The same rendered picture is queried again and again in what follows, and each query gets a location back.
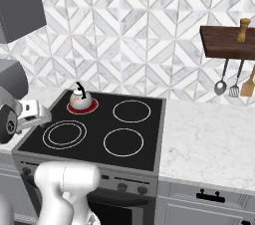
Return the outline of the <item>dark wooden wall shelf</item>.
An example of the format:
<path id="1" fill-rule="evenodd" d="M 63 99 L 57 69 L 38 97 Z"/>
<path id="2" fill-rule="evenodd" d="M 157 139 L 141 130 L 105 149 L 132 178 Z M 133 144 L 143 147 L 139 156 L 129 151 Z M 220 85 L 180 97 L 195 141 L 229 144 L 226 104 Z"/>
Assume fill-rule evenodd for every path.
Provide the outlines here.
<path id="1" fill-rule="evenodd" d="M 238 27 L 201 26 L 200 36 L 207 58 L 255 61 L 255 28 L 246 30 L 244 42 L 238 42 Z"/>

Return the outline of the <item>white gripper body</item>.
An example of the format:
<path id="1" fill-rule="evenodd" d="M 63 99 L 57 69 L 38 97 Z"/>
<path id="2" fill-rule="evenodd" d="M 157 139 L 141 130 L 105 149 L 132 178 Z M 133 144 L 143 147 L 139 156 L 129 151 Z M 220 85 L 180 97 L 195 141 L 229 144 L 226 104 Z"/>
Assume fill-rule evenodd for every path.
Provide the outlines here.
<path id="1" fill-rule="evenodd" d="M 39 102 L 33 102 L 31 104 L 31 110 L 33 112 L 33 116 L 35 117 L 32 121 L 32 125 L 41 125 L 52 120 L 51 112 Z"/>

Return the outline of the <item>hanging steel ladle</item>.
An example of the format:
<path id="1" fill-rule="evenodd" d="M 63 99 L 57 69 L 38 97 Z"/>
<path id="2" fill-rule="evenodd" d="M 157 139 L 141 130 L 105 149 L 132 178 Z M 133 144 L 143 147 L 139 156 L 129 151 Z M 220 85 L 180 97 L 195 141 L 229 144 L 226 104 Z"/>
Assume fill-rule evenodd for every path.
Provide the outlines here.
<path id="1" fill-rule="evenodd" d="M 228 62 L 229 60 L 226 59 L 224 63 L 223 71 L 222 71 L 221 80 L 218 81 L 214 86 L 214 91 L 218 96 L 221 96 L 226 91 L 226 88 L 227 88 L 227 84 L 224 81 L 224 77 L 228 67 Z"/>

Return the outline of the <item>grey drawer front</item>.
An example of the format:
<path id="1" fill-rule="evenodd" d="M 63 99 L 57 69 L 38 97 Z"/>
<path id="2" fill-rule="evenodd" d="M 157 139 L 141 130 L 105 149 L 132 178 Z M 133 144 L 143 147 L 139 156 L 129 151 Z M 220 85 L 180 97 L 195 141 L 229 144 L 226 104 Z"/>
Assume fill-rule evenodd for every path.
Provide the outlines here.
<path id="1" fill-rule="evenodd" d="M 220 192 L 220 196 L 225 198 L 225 203 L 212 202 L 196 198 L 196 193 L 204 189 L 205 194 L 213 195 L 216 191 Z M 255 196 L 246 193 L 236 193 L 219 188 L 207 188 L 204 186 L 194 186 L 187 184 L 180 184 L 169 181 L 159 181 L 157 193 L 159 196 L 188 200 L 194 203 L 204 203 L 212 206 L 220 206 L 224 208 L 234 208 L 236 210 L 243 210 L 255 213 Z"/>

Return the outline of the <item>black oven door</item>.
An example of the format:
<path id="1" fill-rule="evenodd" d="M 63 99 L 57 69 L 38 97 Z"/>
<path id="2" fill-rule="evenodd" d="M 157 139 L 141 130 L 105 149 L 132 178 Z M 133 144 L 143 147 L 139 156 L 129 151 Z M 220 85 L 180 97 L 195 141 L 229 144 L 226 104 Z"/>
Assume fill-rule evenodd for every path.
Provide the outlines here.
<path id="1" fill-rule="evenodd" d="M 153 225 L 155 205 L 121 207 L 90 201 L 101 225 Z"/>

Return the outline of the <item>hanging wooden spatula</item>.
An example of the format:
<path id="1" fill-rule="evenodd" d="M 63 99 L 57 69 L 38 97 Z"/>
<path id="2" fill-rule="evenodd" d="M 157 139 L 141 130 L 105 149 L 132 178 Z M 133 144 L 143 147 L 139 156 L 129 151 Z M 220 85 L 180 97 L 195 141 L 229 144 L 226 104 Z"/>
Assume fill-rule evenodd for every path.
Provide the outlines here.
<path id="1" fill-rule="evenodd" d="M 250 74 L 249 79 L 242 85 L 241 97 L 251 97 L 253 95 L 254 90 L 254 82 L 253 79 L 255 77 L 255 65 L 253 66 L 253 70 Z"/>

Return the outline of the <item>grey cupboard run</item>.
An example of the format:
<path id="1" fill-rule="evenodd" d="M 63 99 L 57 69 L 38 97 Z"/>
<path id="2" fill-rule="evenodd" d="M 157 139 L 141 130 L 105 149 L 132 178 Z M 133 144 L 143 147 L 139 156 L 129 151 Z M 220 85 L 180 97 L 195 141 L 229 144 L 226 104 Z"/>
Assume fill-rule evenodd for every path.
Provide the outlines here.
<path id="1" fill-rule="evenodd" d="M 37 214 L 10 152 L 0 151 L 0 193 L 12 203 L 17 221 L 37 222 Z"/>

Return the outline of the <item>hanging steel slotted spatula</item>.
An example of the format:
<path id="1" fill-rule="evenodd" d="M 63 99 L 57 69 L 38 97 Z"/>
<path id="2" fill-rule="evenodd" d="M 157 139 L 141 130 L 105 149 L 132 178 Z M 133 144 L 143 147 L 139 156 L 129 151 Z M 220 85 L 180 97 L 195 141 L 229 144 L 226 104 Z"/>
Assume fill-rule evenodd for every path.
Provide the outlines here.
<path id="1" fill-rule="evenodd" d="M 238 68 L 238 73 L 237 73 L 237 77 L 236 77 L 236 80 L 238 81 L 239 80 L 239 77 L 241 75 L 241 71 L 242 71 L 242 68 L 243 68 L 243 64 L 244 64 L 244 61 L 241 61 L 240 62 L 240 65 L 239 65 L 239 68 Z M 229 89 L 229 94 L 228 96 L 230 98 L 237 98 L 239 96 L 239 87 L 238 87 L 238 82 L 235 82 L 235 84 Z"/>

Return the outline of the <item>black and steel stove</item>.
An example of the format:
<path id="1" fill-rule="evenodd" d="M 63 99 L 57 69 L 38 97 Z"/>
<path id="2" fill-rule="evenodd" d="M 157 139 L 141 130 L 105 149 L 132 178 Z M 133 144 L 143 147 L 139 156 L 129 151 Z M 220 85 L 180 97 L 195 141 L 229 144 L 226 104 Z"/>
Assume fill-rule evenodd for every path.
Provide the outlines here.
<path id="1" fill-rule="evenodd" d="M 155 205 L 166 100 L 93 93 L 95 107 L 82 113 L 71 111 L 70 96 L 64 91 L 50 106 L 52 120 L 32 127 L 12 150 L 35 211 L 41 211 L 42 197 L 32 177 L 46 161 L 91 162 L 101 181 L 90 194 L 126 194 Z M 24 175 L 23 167 L 31 174 Z M 126 192 L 118 191 L 119 183 Z M 147 194 L 137 192 L 140 186 Z"/>

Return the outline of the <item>wooden pepper mill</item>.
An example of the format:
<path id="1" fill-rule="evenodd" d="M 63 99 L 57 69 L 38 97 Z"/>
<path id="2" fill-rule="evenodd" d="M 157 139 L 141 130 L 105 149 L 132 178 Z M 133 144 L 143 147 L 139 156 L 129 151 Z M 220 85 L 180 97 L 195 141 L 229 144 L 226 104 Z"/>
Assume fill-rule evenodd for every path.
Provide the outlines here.
<path id="1" fill-rule="evenodd" d="M 250 24 L 251 20 L 248 18 L 242 18 L 240 20 L 240 28 L 239 33 L 237 35 L 236 41 L 237 42 L 244 42 L 246 39 L 246 30 Z"/>

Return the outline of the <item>grey cupboard door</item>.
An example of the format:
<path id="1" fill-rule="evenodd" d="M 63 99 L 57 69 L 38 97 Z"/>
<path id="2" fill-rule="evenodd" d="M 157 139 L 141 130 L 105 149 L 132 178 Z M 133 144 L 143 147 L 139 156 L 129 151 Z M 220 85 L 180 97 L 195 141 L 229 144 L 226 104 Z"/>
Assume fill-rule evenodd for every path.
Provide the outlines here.
<path id="1" fill-rule="evenodd" d="M 242 225 L 243 220 L 255 225 L 255 214 L 234 208 L 158 197 L 154 225 Z"/>

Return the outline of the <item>grey range hood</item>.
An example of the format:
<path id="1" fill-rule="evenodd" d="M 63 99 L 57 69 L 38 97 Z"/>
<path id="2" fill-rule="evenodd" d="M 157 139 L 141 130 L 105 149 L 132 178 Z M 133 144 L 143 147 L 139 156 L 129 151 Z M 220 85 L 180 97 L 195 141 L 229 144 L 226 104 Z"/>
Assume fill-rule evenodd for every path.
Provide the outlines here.
<path id="1" fill-rule="evenodd" d="M 0 44 L 8 44 L 46 25 L 42 0 L 0 0 Z"/>

